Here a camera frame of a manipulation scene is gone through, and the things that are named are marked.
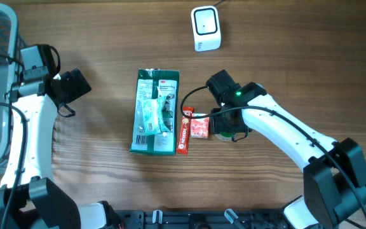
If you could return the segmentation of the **red Nescafe coffee stick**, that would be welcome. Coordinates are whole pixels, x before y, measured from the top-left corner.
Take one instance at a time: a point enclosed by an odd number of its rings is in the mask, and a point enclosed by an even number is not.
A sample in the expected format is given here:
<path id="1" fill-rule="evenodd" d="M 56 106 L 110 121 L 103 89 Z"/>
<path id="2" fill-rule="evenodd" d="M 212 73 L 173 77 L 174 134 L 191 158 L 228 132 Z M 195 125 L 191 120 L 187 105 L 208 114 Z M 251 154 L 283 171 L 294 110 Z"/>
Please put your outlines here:
<path id="1" fill-rule="evenodd" d="M 194 112 L 193 107 L 189 107 L 189 106 L 183 107 L 184 115 L 192 116 L 193 112 Z M 187 155 L 187 153 L 188 153 L 190 126 L 191 126 L 191 119 L 183 116 L 182 122 L 181 122 L 181 127 L 180 127 L 179 141 L 177 143 L 177 149 L 176 149 L 176 152 L 178 154 Z"/>

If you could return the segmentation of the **green lid jar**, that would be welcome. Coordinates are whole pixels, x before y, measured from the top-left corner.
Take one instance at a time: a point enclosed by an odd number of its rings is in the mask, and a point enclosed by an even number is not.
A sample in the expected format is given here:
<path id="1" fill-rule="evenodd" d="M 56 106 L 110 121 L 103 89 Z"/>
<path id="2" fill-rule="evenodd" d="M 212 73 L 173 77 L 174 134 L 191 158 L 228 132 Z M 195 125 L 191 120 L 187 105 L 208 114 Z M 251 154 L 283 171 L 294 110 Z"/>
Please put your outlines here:
<path id="1" fill-rule="evenodd" d="M 235 133 L 229 133 L 229 132 L 220 132 L 219 134 L 216 134 L 215 136 L 220 141 L 232 142 L 233 139 L 236 137 L 236 134 Z"/>

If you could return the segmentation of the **green 3M package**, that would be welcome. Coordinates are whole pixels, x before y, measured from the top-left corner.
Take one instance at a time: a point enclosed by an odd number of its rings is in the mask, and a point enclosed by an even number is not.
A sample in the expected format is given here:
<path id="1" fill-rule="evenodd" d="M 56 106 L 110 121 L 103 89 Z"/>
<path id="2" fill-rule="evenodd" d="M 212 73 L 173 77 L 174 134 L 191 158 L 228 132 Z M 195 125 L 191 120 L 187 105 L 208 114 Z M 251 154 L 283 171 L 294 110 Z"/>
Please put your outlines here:
<path id="1" fill-rule="evenodd" d="M 178 92 L 178 70 L 138 71 L 131 153 L 175 154 Z"/>

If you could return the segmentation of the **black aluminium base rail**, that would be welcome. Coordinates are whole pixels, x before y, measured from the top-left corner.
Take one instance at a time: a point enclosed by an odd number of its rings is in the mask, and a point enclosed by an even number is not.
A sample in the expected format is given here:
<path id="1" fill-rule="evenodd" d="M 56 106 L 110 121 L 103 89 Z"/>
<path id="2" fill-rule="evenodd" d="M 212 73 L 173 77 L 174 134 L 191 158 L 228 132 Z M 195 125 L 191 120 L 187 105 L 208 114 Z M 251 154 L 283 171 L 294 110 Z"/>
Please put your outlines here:
<path id="1" fill-rule="evenodd" d="M 116 214 L 121 219 L 118 227 L 126 229 L 290 228 L 279 209 L 236 211 L 232 220 L 228 220 L 223 211 L 116 211 Z"/>

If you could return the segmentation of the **white barcode scanner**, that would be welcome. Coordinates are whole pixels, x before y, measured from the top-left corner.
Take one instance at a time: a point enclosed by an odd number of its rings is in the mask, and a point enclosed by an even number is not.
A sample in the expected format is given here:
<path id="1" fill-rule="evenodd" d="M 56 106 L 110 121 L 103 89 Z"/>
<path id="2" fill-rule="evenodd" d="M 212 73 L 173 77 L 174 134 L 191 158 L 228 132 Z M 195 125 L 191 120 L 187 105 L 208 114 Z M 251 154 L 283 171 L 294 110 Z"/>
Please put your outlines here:
<path id="1" fill-rule="evenodd" d="M 220 47 L 222 36 L 219 14 L 215 6 L 200 6 L 191 12 L 194 36 L 194 49 L 197 52 L 216 50 Z"/>

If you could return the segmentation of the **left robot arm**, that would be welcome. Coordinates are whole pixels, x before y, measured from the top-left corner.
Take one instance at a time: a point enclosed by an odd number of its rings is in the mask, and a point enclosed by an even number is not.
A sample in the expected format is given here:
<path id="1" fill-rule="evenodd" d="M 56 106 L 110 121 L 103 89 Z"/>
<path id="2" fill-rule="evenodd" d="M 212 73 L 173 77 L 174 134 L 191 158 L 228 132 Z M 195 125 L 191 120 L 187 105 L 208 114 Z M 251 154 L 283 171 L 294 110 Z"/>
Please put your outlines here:
<path id="1" fill-rule="evenodd" d="M 21 49 L 22 72 L 11 86 L 10 156 L 0 187 L 0 228 L 105 228 L 105 205 L 78 206 L 53 182 L 52 135 L 60 108 L 92 88 L 79 69 L 60 73 L 50 45 Z"/>

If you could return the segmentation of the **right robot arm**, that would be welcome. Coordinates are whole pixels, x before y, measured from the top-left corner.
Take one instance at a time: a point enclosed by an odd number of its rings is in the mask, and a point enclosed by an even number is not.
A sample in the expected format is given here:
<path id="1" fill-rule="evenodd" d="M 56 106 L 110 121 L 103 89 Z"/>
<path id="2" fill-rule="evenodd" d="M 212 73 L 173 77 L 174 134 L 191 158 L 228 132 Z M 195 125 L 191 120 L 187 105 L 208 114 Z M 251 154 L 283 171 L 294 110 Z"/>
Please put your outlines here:
<path id="1" fill-rule="evenodd" d="M 293 228 L 336 228 L 356 211 L 366 219 L 366 161 L 360 145 L 323 135 L 279 106 L 254 82 L 240 86 L 225 70 L 206 88 L 218 107 L 211 114 L 212 133 L 239 141 L 256 131 L 281 149 L 302 171 L 303 194 L 283 209 Z"/>

